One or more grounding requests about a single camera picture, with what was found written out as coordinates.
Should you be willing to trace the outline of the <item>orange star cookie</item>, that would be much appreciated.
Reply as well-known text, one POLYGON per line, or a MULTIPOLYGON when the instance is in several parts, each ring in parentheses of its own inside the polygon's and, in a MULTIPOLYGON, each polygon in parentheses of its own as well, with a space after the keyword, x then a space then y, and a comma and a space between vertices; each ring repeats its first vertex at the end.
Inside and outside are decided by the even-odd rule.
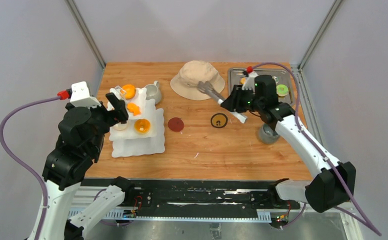
POLYGON ((131 113, 133 116, 138 116, 141 114, 140 107, 133 102, 128 103, 126 105, 126 108, 127 108, 128 112, 131 113))

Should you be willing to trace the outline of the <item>orange macaron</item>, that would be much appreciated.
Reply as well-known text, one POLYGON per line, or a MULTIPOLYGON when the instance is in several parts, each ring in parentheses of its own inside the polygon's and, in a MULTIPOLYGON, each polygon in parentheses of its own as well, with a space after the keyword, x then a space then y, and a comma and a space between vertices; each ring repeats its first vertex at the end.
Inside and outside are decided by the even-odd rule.
POLYGON ((136 93, 136 87, 132 84, 125 84, 120 89, 120 96, 127 100, 134 98, 136 93))

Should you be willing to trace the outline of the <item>white chocolate donut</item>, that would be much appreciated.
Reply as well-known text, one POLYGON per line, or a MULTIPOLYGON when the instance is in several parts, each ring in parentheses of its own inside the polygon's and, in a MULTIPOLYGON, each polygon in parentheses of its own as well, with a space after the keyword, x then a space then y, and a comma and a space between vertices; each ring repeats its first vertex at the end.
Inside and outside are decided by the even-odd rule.
POLYGON ((116 131, 124 131, 127 127, 127 123, 117 123, 112 128, 116 131))

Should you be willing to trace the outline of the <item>green frosted donut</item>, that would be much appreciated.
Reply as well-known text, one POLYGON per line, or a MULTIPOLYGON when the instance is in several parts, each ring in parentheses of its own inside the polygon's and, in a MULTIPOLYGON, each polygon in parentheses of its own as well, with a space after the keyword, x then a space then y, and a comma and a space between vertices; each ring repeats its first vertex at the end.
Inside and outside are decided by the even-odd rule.
POLYGON ((287 96, 290 93, 290 90, 285 84, 279 84, 276 86, 276 93, 280 98, 282 98, 287 96))

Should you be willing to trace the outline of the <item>small orange round biscuit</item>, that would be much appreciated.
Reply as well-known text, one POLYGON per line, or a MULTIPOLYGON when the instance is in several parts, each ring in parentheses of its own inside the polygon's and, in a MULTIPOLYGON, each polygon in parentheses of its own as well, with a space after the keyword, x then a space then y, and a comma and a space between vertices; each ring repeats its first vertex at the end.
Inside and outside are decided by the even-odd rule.
POLYGON ((243 85, 243 84, 246 82, 246 80, 247 80, 247 79, 246 79, 245 77, 242 77, 242 78, 240 79, 240 84, 243 85))

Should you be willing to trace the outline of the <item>orange frosted donut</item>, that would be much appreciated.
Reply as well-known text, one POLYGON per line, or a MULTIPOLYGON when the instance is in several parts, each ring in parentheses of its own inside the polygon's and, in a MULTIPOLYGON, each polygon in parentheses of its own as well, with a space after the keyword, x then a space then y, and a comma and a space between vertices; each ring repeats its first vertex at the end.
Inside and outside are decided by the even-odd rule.
POLYGON ((135 121, 133 128, 138 134, 147 134, 151 129, 151 123, 145 118, 138 119, 135 121))

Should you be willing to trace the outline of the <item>white tiered dessert stand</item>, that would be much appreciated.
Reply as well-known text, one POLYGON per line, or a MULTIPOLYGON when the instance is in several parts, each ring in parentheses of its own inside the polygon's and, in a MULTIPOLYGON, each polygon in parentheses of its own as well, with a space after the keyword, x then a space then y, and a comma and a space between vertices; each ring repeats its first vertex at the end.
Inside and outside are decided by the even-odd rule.
POLYGON ((165 126, 164 110, 156 108, 153 102, 146 102, 145 88, 136 88, 136 95, 131 99, 124 99, 120 95, 120 86, 110 89, 118 99, 124 100, 126 104, 134 103, 140 107, 141 114, 133 116, 129 114, 127 128, 122 131, 110 127, 109 140, 112 142, 111 156, 133 157, 142 155, 161 154, 165 151, 165 126), (138 134, 134 130, 134 123, 138 119, 147 119, 151 123, 150 131, 146 134, 138 134))

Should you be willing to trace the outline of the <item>metal food tongs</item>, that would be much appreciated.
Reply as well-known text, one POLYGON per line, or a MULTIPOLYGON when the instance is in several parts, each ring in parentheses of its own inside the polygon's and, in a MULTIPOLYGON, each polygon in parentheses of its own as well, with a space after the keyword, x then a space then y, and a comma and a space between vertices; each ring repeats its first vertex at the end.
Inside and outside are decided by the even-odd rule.
MULTIPOLYGON (((208 95, 211 99, 213 99, 221 108, 223 108, 222 103, 225 101, 225 98, 218 93, 212 84, 209 81, 200 81, 197 86, 197 90, 201 92, 202 94, 208 95)), ((237 118, 242 124, 246 123, 246 120, 248 119, 245 115, 242 113, 238 113, 236 111, 230 111, 230 112, 235 118, 237 118)))

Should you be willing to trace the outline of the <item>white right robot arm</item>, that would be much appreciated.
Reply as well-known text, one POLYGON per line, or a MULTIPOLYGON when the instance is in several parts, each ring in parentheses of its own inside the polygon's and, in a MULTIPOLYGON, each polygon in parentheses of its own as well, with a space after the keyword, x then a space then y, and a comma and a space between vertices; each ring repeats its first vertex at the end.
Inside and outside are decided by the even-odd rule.
POLYGON ((261 120, 284 138, 307 166, 313 180, 276 181, 267 195, 276 209, 288 201, 309 204, 323 213, 353 199, 356 168, 351 162, 340 162, 310 134, 286 102, 279 101, 277 86, 269 75, 249 76, 250 87, 235 85, 226 99, 218 104, 238 118, 245 112, 257 112, 261 120))

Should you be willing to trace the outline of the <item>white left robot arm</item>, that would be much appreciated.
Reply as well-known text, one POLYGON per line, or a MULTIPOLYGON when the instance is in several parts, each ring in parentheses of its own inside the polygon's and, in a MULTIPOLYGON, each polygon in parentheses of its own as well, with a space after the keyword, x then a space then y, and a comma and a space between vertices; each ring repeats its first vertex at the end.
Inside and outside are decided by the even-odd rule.
POLYGON ((99 160, 105 134, 117 123, 126 123, 126 103, 113 93, 106 94, 112 110, 98 105, 66 105, 58 124, 55 149, 47 156, 42 173, 46 193, 41 199, 30 240, 83 240, 114 207, 131 206, 135 185, 118 176, 106 190, 78 215, 68 218, 74 196, 88 169, 99 160))

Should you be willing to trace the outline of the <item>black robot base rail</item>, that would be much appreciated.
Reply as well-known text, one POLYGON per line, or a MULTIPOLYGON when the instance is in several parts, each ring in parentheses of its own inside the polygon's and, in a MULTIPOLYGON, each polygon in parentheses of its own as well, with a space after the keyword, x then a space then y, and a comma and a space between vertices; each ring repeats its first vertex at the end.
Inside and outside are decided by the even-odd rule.
POLYGON ((300 211, 301 202, 273 201, 272 181, 133 179, 127 200, 103 217, 109 226, 141 221, 266 223, 279 228, 300 211))

